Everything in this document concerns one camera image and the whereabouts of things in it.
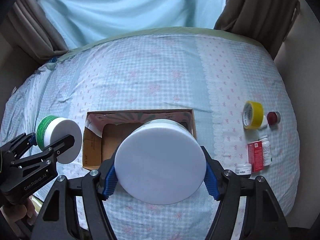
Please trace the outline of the person's left hand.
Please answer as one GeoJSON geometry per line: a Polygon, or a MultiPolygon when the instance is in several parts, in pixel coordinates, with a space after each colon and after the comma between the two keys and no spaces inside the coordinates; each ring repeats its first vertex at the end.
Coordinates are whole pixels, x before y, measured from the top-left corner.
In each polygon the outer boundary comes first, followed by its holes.
{"type": "Polygon", "coordinates": [[[35,206],[30,198],[27,198],[23,204],[3,206],[1,207],[1,212],[12,228],[16,225],[18,220],[21,220],[24,217],[27,217],[27,223],[29,225],[33,225],[37,217],[35,206]]]}

